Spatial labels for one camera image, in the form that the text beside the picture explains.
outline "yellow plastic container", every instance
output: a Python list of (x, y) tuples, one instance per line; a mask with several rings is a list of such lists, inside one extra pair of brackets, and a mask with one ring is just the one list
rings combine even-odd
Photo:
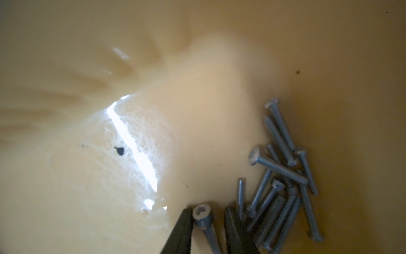
[[(203, 201), (224, 246), (278, 96), (326, 235), (300, 211), (282, 253), (404, 253), (405, 5), (2, 2), (0, 250), (159, 253)], [(198, 230), (192, 253), (210, 253)]]

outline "hex socket screw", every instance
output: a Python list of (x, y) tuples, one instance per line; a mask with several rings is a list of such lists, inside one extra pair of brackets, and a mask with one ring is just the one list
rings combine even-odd
[(292, 206), (292, 210), (290, 211), (288, 217), (286, 218), (286, 222), (281, 229), (281, 233), (279, 234), (278, 239), (276, 239), (274, 247), (269, 246), (267, 248), (266, 246), (264, 246), (269, 251), (269, 253), (278, 254), (281, 251), (283, 244), (285, 243), (285, 240), (289, 234), (290, 228), (292, 227), (293, 222), (295, 221), (295, 218), (298, 215), (300, 205), (301, 200), (300, 198), (297, 198)]
[(313, 241), (322, 242), (324, 241), (324, 236), (323, 233), (320, 232), (319, 226), (317, 225), (317, 221), (313, 213), (313, 206), (311, 205), (309, 192), (307, 191), (307, 186), (300, 185), (299, 188), (300, 195), (302, 196), (303, 200), (303, 207), (307, 218), (307, 224), (309, 225), (309, 231), (307, 232), (307, 235)]
[(311, 173), (310, 166), (307, 161), (306, 150), (299, 146), (295, 149), (295, 154), (299, 157), (300, 163), (302, 164), (302, 167), (304, 169), (305, 176), (307, 177), (307, 180), (309, 180), (309, 187), (311, 192), (314, 196), (318, 196), (319, 191), (317, 190), (313, 174)]
[(247, 232), (251, 232), (254, 226), (257, 224), (259, 219), (261, 218), (261, 215), (263, 212), (266, 210), (266, 208), (269, 206), (271, 203), (272, 199), (274, 196), (281, 190), (285, 188), (285, 185), (278, 180), (274, 179), (272, 181), (272, 189), (269, 191), (268, 195), (265, 197), (263, 200), (261, 206), (259, 207), (257, 214), (255, 215), (255, 218), (253, 218), (250, 223), (247, 226)]
[[(280, 159), (279, 159), (279, 157), (278, 157), (278, 154), (277, 154), (276, 151), (275, 151), (274, 146), (273, 146), (271, 143), (268, 142), (268, 143), (266, 143), (265, 147), (266, 147), (266, 150), (267, 150), (267, 152), (268, 152), (270, 158), (273, 159), (274, 161), (276, 161), (277, 163), (281, 163), (281, 161), (280, 161)], [(291, 189), (292, 187), (294, 187), (293, 184), (290, 182), (290, 180), (289, 180), (286, 176), (282, 176), (282, 179), (283, 179), (283, 181), (285, 182), (285, 184), (286, 184), (286, 189), (287, 189), (288, 192), (289, 192), (289, 189)]]
[(261, 198), (262, 193), (265, 190), (265, 187), (268, 184), (269, 179), (271, 178), (271, 175), (272, 175), (272, 170), (266, 168), (262, 174), (262, 177), (257, 186), (257, 189), (255, 190), (251, 203), (248, 204), (245, 208), (245, 213), (251, 219), (255, 218), (255, 216), (256, 216), (259, 199)]
[(282, 176), (286, 176), (292, 181), (295, 181), (299, 184), (306, 185), (308, 183), (307, 178), (299, 175), (295, 171), (283, 166), (282, 164), (273, 161), (271, 158), (265, 156), (261, 152), (259, 146), (254, 146), (248, 156), (248, 164), (255, 165), (256, 163), (262, 164), (269, 169), (273, 169)]
[(292, 152), (289, 150), (289, 147), (283, 140), (283, 137), (279, 133), (278, 128), (268, 115), (263, 117), (263, 123), (265, 124), (265, 127), (268, 130), (269, 134), (274, 137), (276, 143), (281, 149), (281, 152), (286, 159), (286, 165), (288, 167), (296, 166), (298, 164), (297, 160), (295, 160), (295, 158), (293, 157)]
[(276, 238), (279, 229), (282, 227), (283, 223), (285, 222), (286, 216), (288, 216), (297, 197), (298, 197), (297, 195), (289, 196), (285, 206), (283, 207), (281, 213), (278, 216), (278, 219), (275, 221), (274, 225), (272, 226), (271, 230), (269, 231), (268, 235), (266, 236), (265, 241), (263, 242), (262, 245), (267, 250), (271, 249), (272, 242)]
[(281, 195), (278, 195), (272, 202), (272, 205), (269, 208), (268, 212), (266, 213), (265, 218), (261, 222), (260, 228), (255, 233), (253, 241), (257, 247), (262, 245), (266, 235), (268, 234), (269, 230), (271, 229), (272, 225), (277, 219), (285, 203), (286, 199)]
[(244, 193), (245, 193), (245, 178), (238, 178), (237, 213), (241, 221), (244, 216)]
[(210, 205), (207, 203), (202, 203), (196, 206), (193, 209), (193, 218), (196, 226), (203, 231), (213, 253), (223, 254), (223, 250), (218, 242), (216, 232), (214, 231), (214, 217)]
[(282, 113), (279, 110), (278, 104), (279, 104), (279, 98), (273, 97), (267, 103), (265, 103), (265, 108), (272, 111), (275, 121), (276, 121), (279, 129), (281, 130), (283, 137), (285, 138), (287, 146), (289, 147), (289, 149), (291, 151), (294, 151), (295, 144), (293, 143), (293, 139), (290, 136), (290, 133), (289, 133), (289, 130), (285, 123), (285, 120), (283, 119)]

